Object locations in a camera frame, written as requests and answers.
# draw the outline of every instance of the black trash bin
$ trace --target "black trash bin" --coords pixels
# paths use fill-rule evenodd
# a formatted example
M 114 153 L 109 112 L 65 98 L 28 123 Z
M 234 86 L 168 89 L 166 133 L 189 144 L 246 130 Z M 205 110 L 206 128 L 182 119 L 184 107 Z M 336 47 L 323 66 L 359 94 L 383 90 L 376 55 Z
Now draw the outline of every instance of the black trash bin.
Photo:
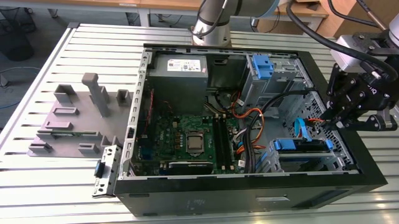
M 0 13 L 2 14 L 4 18 L 9 21 L 16 21 L 25 33 L 30 33 L 36 30 L 36 24 L 33 22 L 29 10 L 29 8 L 21 7 L 0 7 Z
M 0 20 L 0 52 L 17 62 L 33 55 L 33 48 L 16 21 Z

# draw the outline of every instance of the power supply label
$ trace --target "power supply label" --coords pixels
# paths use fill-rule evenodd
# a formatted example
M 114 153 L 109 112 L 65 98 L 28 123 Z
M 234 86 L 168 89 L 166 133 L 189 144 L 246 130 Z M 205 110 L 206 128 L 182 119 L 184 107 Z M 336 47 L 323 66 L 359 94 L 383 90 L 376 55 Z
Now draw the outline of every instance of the power supply label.
M 170 59 L 168 60 L 168 71 L 200 72 L 200 60 Z

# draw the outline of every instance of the black computer chassis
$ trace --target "black computer chassis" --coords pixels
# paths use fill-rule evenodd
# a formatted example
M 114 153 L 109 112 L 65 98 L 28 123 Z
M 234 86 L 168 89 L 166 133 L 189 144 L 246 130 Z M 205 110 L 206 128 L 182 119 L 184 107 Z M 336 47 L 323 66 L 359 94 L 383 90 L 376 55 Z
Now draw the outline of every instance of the black computer chassis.
M 186 46 L 168 46 L 169 49 L 182 47 Z M 327 82 L 310 54 L 304 51 L 261 50 L 297 54 L 314 90 L 325 104 Z M 116 180 L 113 194 L 134 216 L 320 208 L 353 193 L 371 191 L 387 184 L 357 133 L 344 129 L 337 131 L 356 162 L 359 174 L 196 179 L 166 179 L 160 176 L 146 180 Z M 262 200 L 269 197 L 286 197 L 289 201 Z

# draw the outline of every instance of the open computer tower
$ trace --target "open computer tower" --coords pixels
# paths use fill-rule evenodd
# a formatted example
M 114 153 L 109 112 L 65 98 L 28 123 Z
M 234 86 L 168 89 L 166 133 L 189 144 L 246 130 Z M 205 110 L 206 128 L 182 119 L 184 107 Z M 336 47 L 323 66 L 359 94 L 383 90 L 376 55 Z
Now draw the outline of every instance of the open computer tower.
M 137 76 L 93 193 L 136 216 L 313 209 L 387 183 L 357 133 L 317 121 L 327 82 L 308 52 L 145 45 Z M 274 101 L 264 123 L 248 126 L 256 112 L 236 118 L 288 91 L 308 92 Z M 261 130 L 252 172 L 245 128 L 250 140 Z

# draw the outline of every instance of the white label sticker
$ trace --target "white label sticker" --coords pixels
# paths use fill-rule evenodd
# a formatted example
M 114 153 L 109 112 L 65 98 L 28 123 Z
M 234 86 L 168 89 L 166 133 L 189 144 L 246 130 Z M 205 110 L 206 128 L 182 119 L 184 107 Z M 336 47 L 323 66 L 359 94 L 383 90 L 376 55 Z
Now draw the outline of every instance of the white label sticker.
M 136 4 L 126 4 L 126 3 L 118 3 L 120 6 L 132 6 L 132 7 L 136 7 L 137 5 Z
M 320 15 L 320 14 L 312 14 L 312 17 L 325 17 L 325 15 Z
M 237 166 L 238 166 L 238 167 L 245 167 L 245 161 L 238 160 L 238 161 L 237 161 Z
M 170 59 L 168 60 L 168 71 L 200 72 L 200 60 Z
M 237 99 L 237 104 L 244 105 L 244 101 Z

